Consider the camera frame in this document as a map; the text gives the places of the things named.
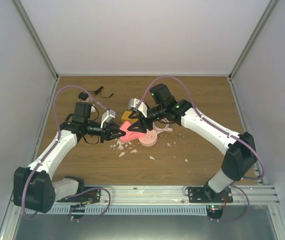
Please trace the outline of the pink triangular power socket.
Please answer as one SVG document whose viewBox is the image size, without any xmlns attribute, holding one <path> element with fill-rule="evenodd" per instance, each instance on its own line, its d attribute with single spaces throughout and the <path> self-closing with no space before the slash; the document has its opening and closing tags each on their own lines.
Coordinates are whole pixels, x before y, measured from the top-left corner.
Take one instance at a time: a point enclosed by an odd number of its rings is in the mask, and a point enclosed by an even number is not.
<svg viewBox="0 0 285 240">
<path fill-rule="evenodd" d="M 122 143 L 131 142 L 133 140 L 139 139 L 144 137 L 146 134 L 143 132 L 136 132 L 136 131 L 126 131 L 124 136 L 120 137 L 120 141 Z"/>
</svg>

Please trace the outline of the round pink power strip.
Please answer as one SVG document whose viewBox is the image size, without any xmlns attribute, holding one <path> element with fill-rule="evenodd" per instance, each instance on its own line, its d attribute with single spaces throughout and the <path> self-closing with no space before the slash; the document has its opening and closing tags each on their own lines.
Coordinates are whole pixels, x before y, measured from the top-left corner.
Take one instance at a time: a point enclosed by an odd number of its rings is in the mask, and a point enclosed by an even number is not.
<svg viewBox="0 0 285 240">
<path fill-rule="evenodd" d="M 158 127 L 153 123 L 152 130 L 148 130 L 144 136 L 138 138 L 138 142 L 142 146 L 152 147 L 157 143 L 159 134 L 173 131 L 170 122 L 166 118 L 160 120 L 159 123 L 163 124 L 163 126 Z"/>
</svg>

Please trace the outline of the white usb charger plug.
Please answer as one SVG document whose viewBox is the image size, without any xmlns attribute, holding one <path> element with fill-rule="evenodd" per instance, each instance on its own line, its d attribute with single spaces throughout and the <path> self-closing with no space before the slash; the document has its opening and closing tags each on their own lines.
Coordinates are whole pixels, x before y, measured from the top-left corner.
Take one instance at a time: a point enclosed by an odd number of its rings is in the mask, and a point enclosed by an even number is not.
<svg viewBox="0 0 285 240">
<path fill-rule="evenodd" d="M 94 105 L 91 106 L 90 111 L 91 111 L 92 113 L 96 112 L 96 109 L 95 109 L 95 106 L 94 106 Z"/>
</svg>

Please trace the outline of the black power adapter with cable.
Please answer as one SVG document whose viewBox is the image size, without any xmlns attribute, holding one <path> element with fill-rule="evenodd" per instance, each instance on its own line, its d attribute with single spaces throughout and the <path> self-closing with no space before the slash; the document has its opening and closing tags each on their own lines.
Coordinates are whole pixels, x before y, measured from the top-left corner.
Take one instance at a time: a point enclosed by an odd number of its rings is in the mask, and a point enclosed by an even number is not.
<svg viewBox="0 0 285 240">
<path fill-rule="evenodd" d="M 111 93 L 110 95 L 103 95 L 102 91 L 105 87 L 104 86 L 100 86 L 98 89 L 96 90 L 88 90 L 89 93 L 93 94 L 94 96 L 98 96 L 100 95 L 102 98 L 107 99 L 107 98 L 111 98 L 114 94 Z M 92 97 L 89 96 L 88 93 L 82 91 L 79 93 L 78 98 L 80 100 L 86 101 L 88 98 L 92 99 Z"/>
</svg>

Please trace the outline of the pink plug adapter block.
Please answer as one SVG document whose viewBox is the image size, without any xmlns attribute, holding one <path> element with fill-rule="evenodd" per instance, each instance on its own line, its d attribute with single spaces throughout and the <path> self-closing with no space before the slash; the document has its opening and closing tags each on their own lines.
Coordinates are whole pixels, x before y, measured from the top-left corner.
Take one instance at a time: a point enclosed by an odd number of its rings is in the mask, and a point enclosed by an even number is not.
<svg viewBox="0 0 285 240">
<path fill-rule="evenodd" d="M 128 128 L 132 125 L 130 121 L 124 121 L 122 125 L 119 127 L 119 129 L 123 132 L 125 132 L 125 136 L 129 136 L 132 134 L 131 131 L 128 130 Z"/>
</svg>

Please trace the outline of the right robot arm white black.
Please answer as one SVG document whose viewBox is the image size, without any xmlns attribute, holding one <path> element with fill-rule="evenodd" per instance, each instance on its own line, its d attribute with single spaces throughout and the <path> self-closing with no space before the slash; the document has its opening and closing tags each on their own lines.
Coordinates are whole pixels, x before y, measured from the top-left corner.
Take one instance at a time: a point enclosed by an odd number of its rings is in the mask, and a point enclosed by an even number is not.
<svg viewBox="0 0 285 240">
<path fill-rule="evenodd" d="M 253 136 L 239 134 L 207 118 L 188 100 L 176 100 L 165 84 L 158 84 L 149 91 L 155 106 L 149 107 L 142 100 L 132 98 L 128 108 L 130 118 L 137 119 L 128 128 L 131 132 L 146 133 L 154 122 L 167 119 L 189 129 L 213 144 L 224 156 L 221 168 L 203 186 L 204 198 L 211 203 L 221 198 L 223 190 L 240 181 L 257 162 Z"/>
</svg>

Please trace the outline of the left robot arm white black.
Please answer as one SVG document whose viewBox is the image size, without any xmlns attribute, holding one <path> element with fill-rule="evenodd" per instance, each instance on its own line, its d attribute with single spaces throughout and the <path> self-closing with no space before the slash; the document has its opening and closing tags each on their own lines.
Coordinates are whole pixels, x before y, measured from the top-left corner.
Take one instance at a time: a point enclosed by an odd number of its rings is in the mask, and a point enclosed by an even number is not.
<svg viewBox="0 0 285 240">
<path fill-rule="evenodd" d="M 96 136 L 103 143 L 126 133 L 114 122 L 115 111 L 107 109 L 101 121 L 91 120 L 93 105 L 78 102 L 74 112 L 59 125 L 58 131 L 44 152 L 27 167 L 18 167 L 13 175 L 13 203 L 22 209 L 47 213 L 55 202 L 71 198 L 80 202 L 85 198 L 84 181 L 67 176 L 53 182 L 53 176 L 67 153 L 86 136 Z"/>
</svg>

